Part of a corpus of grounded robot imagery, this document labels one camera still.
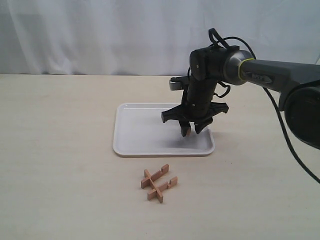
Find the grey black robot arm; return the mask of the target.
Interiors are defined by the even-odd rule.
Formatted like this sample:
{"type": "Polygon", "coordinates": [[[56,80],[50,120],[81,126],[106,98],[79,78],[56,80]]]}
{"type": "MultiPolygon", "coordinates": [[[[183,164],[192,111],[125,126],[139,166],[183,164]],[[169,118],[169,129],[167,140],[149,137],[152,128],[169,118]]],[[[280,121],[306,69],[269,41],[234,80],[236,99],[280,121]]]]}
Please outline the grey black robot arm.
{"type": "Polygon", "coordinates": [[[320,67],[316,64],[258,60],[238,46],[209,46],[189,56],[188,76],[173,77],[173,91],[182,90],[180,105],[163,111],[163,122],[178,121],[181,134],[200,133],[215,115],[226,113],[226,103],[212,102],[217,84],[240,86],[247,82],[279,93],[278,109],[300,141],[320,146],[320,67]]]}

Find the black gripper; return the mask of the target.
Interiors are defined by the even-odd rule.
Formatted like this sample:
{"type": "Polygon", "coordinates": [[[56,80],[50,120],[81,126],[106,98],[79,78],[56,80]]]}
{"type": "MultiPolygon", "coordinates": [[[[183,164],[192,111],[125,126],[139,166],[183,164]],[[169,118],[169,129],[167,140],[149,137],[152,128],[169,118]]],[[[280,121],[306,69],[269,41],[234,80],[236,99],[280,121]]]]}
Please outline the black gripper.
{"type": "Polygon", "coordinates": [[[229,106],[224,102],[213,102],[215,89],[218,84],[216,79],[196,80],[189,78],[189,85],[182,90],[181,103],[161,113],[165,123],[169,120],[178,121],[183,137],[188,136],[187,130],[194,123],[194,130],[199,134],[205,127],[213,123],[213,117],[219,113],[227,113],[229,106]]]}

